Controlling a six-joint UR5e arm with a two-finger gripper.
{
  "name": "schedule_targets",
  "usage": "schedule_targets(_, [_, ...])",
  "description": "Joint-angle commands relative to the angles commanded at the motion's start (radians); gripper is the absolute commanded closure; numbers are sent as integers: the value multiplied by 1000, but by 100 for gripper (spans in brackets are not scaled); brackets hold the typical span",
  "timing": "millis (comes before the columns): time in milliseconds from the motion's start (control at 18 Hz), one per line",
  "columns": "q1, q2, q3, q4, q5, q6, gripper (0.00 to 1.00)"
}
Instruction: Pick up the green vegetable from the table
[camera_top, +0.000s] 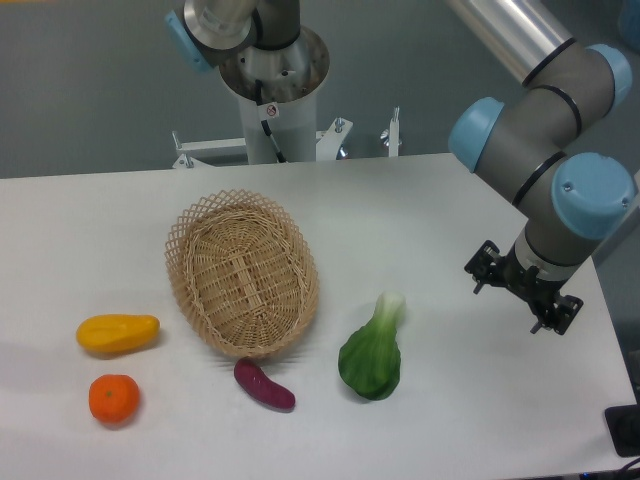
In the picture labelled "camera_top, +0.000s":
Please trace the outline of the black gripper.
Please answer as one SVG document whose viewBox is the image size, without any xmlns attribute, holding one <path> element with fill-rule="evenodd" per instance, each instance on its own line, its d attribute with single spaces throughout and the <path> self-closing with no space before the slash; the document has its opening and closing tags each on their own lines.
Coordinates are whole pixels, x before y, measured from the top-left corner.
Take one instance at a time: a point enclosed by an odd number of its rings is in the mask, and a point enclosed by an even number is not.
<svg viewBox="0 0 640 480">
<path fill-rule="evenodd" d="M 536 317 L 531 334 L 549 330 L 564 335 L 584 305 L 578 297 L 559 293 L 563 281 L 539 278 L 540 270 L 537 267 L 524 268 L 514 253 L 502 256 L 491 240 L 486 240 L 480 246 L 464 266 L 464 271 L 475 282 L 474 294 L 478 294 L 486 285 L 506 287 L 527 303 Z"/>
</svg>

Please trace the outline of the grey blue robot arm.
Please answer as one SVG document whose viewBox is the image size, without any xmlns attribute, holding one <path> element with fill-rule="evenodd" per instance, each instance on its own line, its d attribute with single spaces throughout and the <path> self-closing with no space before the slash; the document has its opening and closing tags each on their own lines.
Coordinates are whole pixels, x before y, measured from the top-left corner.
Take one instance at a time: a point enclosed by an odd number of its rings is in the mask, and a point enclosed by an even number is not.
<svg viewBox="0 0 640 480">
<path fill-rule="evenodd" d="M 452 10 L 526 89 L 456 121 L 450 152 L 525 215 L 507 254 L 484 243 L 466 264 L 478 286 L 526 302 L 536 328 L 567 331 L 582 307 L 561 289 L 623 221 L 638 188 L 616 160 L 568 155 L 568 144 L 627 96 L 632 71 L 606 45 L 584 47 L 537 1 L 454 1 Z M 185 1 L 167 29 L 196 70 L 218 69 L 241 109 L 253 164 L 335 160 L 350 123 L 316 130 L 316 93 L 329 54 L 300 22 L 296 1 Z"/>
</svg>

